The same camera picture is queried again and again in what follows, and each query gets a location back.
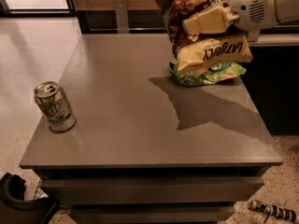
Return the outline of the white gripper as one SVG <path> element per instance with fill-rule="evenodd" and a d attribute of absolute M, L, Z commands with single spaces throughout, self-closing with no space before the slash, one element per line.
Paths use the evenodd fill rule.
<path fill-rule="evenodd" d="M 243 31 L 259 31 L 278 24 L 275 0 L 228 0 L 230 7 L 214 6 L 191 11 L 182 21 L 188 35 L 215 35 L 225 33 L 232 24 L 232 11 L 238 18 L 235 26 Z"/>

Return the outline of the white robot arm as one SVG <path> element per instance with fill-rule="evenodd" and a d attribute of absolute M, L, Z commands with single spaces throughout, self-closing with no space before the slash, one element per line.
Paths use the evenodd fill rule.
<path fill-rule="evenodd" d="M 188 35 L 222 34 L 233 24 L 253 32 L 280 23 L 299 20 L 299 0 L 226 0 L 227 7 L 215 6 L 195 13 L 182 22 Z"/>

